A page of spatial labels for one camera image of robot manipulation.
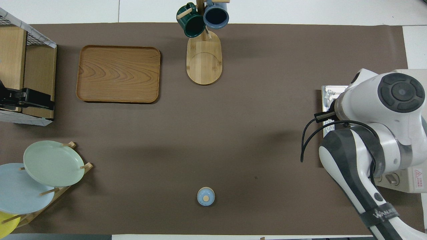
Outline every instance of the mug rack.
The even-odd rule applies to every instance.
[[[63,146],[68,146],[68,147],[70,147],[72,149],[74,149],[76,147],[76,144],[74,142],[72,142],[72,141],[69,142],[69,143],[63,143],[62,145]],[[93,167],[94,166],[90,162],[86,163],[84,166],[81,166],[80,169],[84,169],[85,170],[83,176],[86,175],[86,173],[89,172],[89,170],[91,170]],[[58,199],[70,187],[71,186],[56,187],[56,188],[54,188],[52,190],[40,193],[40,196],[42,196],[42,195],[45,195],[45,194],[48,194],[48,193],[51,193],[51,192],[55,192],[54,195],[53,195],[52,200],[50,201],[50,203],[46,207],[44,207],[43,209],[40,209],[40,210],[38,210],[36,212],[32,212],[32,213],[29,213],[29,214],[22,214],[22,215],[16,215],[16,216],[10,217],[10,218],[8,218],[6,220],[1,221],[0,224],[5,224],[5,223],[13,221],[13,220],[15,220],[17,218],[20,218],[20,220],[19,220],[19,223],[18,223],[18,225],[17,225],[16,228],[19,228],[19,227],[22,227],[24,225],[29,224],[39,214],[41,214],[46,208],[48,208],[54,201],[56,201],[56,199]]]
[[[196,8],[199,15],[205,13],[205,2],[197,0]],[[213,3],[230,3],[230,0],[212,0]],[[176,16],[177,20],[190,14],[188,9]],[[214,83],[222,73],[222,50],[219,37],[212,31],[205,30],[197,37],[190,38],[187,44],[187,74],[199,85]]]

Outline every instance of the mug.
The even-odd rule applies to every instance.
[[[180,19],[177,19],[179,25],[184,30],[184,34],[189,38],[195,38],[199,36],[205,29],[205,22],[203,21],[203,16],[197,13],[197,8],[194,3],[187,3],[187,5],[182,6],[176,15],[192,9],[192,11],[183,16]]]
[[[205,15],[203,15],[206,26],[212,29],[220,29],[227,25],[228,19],[226,3],[213,3],[212,0],[208,0]]]

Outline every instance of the warning label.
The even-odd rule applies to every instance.
[[[415,168],[414,174],[415,174],[415,188],[424,188],[423,170],[421,168]]]

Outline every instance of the green mug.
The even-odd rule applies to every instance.
[[[203,16],[197,13],[197,8],[194,3],[187,3],[187,5],[182,6],[176,15],[192,9],[192,11],[183,16],[180,19],[177,19],[179,25],[184,30],[184,33],[189,38],[195,38],[199,36],[205,30],[205,22],[203,21]]]

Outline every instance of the brown table surface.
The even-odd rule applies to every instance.
[[[95,167],[15,233],[370,234],[320,167],[320,138],[299,162],[301,132],[322,85],[348,85],[360,68],[407,68],[401,27],[229,24],[215,31],[224,68],[209,86],[187,76],[176,23],[34,27],[58,44],[56,119],[0,123],[0,164],[22,162],[39,140],[73,140]],[[79,52],[90,44],[158,48],[159,99],[77,99]],[[211,207],[196,202],[204,186],[216,192]],[[424,229],[419,194],[381,193]]]

